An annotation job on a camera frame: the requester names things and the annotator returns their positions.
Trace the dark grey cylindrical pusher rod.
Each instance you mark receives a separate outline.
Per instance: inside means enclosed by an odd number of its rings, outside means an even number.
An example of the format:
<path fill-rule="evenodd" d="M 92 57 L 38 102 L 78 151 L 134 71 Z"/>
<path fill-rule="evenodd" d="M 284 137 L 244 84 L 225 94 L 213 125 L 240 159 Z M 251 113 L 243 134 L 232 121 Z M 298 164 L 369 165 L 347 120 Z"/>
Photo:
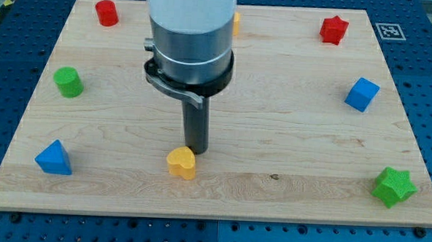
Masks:
<path fill-rule="evenodd" d="M 185 145 L 195 155 L 204 153 L 209 146 L 209 99 L 204 98 L 202 109 L 182 102 Z"/>

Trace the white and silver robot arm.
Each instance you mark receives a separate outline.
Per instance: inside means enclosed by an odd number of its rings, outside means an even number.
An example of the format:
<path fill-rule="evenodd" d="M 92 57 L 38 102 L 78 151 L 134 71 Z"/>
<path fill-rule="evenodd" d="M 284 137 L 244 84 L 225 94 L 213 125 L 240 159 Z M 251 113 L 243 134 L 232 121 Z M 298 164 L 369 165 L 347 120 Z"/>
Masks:
<path fill-rule="evenodd" d="M 146 0 L 152 37 L 144 48 L 147 82 L 181 101 L 185 144 L 196 155 L 209 146 L 209 100 L 234 70 L 236 0 Z"/>

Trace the black clamp ring with lever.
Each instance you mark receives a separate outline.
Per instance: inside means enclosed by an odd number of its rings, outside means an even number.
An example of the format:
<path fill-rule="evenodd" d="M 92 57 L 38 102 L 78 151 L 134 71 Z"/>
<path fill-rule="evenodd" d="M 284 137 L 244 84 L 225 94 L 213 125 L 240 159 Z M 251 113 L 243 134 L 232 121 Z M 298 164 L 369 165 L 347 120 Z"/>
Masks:
<path fill-rule="evenodd" d="M 231 51 L 231 60 L 225 71 L 219 77 L 197 85 L 180 83 L 168 78 L 159 69 L 154 58 L 145 62 L 143 67 L 146 81 L 158 91 L 174 99 L 187 102 L 196 109 L 203 109 L 204 99 L 220 93 L 228 86 L 233 76 L 234 63 L 234 53 Z"/>

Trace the yellow block behind arm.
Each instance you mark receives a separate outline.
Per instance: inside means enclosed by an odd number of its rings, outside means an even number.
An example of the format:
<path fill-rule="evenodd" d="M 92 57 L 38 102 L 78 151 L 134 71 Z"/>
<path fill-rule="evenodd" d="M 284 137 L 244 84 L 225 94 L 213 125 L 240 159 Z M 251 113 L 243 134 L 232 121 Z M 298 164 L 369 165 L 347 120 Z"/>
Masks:
<path fill-rule="evenodd" d="M 232 29 L 232 35 L 237 36 L 240 28 L 240 14 L 238 12 L 234 13 L 234 26 Z"/>

